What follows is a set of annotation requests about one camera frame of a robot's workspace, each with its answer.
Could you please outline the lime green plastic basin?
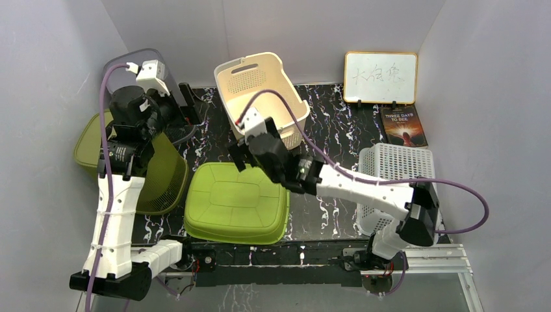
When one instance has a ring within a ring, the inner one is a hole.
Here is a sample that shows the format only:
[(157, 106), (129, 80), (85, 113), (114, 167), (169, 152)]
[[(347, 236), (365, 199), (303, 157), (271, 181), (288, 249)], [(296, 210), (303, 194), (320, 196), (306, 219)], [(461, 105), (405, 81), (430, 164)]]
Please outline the lime green plastic basin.
[(190, 182), (184, 227), (198, 239), (270, 245), (285, 235), (290, 194), (260, 168), (238, 171), (231, 162), (206, 162)]

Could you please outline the grey slatted bin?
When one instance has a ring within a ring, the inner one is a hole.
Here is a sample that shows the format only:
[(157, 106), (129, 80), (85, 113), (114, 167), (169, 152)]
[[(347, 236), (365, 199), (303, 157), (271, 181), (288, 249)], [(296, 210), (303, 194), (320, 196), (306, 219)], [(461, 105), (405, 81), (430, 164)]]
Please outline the grey slatted bin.
[[(168, 63), (165, 61), (161, 53), (153, 48), (139, 49), (125, 55), (118, 56), (108, 61), (103, 68), (103, 74), (106, 74), (107, 70), (116, 64), (122, 64), (127, 62), (135, 63), (139, 66), (143, 65), (146, 61), (158, 60), (164, 65), (162, 70), (161, 79), (165, 82), (171, 95), (174, 96), (178, 104), (185, 104), (184, 97), (181, 91), (177, 91), (177, 83), (172, 73), (169, 70)], [(107, 82), (107, 92), (111, 96), (114, 91), (124, 86), (136, 85), (135, 76), (124, 69), (117, 69), (112, 72)], [(165, 134), (169, 138), (170, 142), (174, 145), (180, 145), (187, 140), (191, 139), (197, 130), (196, 125), (186, 125), (181, 127), (171, 126)]]

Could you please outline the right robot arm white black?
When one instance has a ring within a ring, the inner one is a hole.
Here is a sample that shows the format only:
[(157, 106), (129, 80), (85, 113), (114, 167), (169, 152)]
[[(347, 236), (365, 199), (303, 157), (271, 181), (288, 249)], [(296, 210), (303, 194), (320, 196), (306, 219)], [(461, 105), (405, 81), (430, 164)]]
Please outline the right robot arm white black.
[(227, 147), (238, 171), (250, 164), (290, 192), (348, 200), (391, 217), (390, 224), (371, 234), (365, 250), (342, 256), (348, 270), (382, 269), (407, 247), (437, 242), (439, 201), (432, 182), (394, 184), (343, 169), (320, 155), (295, 155), (285, 147), (271, 118), (248, 118), (244, 126), (248, 134)]

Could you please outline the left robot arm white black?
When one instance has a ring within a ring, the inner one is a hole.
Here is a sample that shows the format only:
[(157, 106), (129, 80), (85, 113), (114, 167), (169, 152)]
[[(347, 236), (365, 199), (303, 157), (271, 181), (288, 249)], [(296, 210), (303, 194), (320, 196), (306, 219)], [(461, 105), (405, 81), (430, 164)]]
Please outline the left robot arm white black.
[(166, 131), (188, 124), (165, 86), (125, 86), (101, 106), (95, 228), (83, 268), (70, 277), (71, 289), (140, 301), (164, 269), (193, 265), (193, 251), (178, 240), (160, 240), (136, 255), (131, 250), (138, 210), (157, 205), (165, 212), (183, 196), (189, 167)]

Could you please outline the pale green colander basket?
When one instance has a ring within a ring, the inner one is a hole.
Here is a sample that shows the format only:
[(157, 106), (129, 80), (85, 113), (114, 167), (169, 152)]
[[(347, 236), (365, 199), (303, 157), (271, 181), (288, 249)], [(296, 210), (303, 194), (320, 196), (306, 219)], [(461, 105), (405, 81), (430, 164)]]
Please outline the pale green colander basket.
[[(435, 177), (433, 154), (428, 149), (377, 143), (359, 153), (357, 171), (386, 180)], [(358, 204), (356, 208), (357, 230), (362, 235), (371, 235), (392, 222), (389, 214)]]

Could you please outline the cream perforated storage basket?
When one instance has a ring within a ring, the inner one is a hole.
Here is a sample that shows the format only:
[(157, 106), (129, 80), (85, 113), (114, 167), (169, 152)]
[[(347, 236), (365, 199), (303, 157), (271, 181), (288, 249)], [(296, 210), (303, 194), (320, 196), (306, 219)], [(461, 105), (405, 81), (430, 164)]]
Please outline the cream perforated storage basket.
[(310, 115), (310, 106), (302, 100), (283, 69), (281, 59), (273, 52), (257, 53), (223, 63), (214, 69), (218, 92), (232, 132), (236, 139), (244, 132), (235, 125), (246, 104), (262, 90), (275, 90), (285, 99), (287, 106), (274, 94), (260, 95), (252, 107), (263, 118), (271, 117), (287, 149), (301, 145), (300, 130)]

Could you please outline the olive green slatted bin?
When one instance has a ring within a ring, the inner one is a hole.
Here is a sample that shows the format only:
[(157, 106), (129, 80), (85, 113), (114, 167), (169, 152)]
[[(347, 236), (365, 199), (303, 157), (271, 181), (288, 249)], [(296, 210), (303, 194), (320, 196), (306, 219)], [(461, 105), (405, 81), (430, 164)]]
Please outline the olive green slatted bin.
[[(88, 122), (81, 133), (73, 158), (97, 182), (97, 162), (101, 137), (99, 115)], [(165, 133), (153, 141), (155, 154), (149, 162), (144, 188), (136, 206), (139, 215), (163, 215), (180, 202), (188, 179), (188, 164)]]

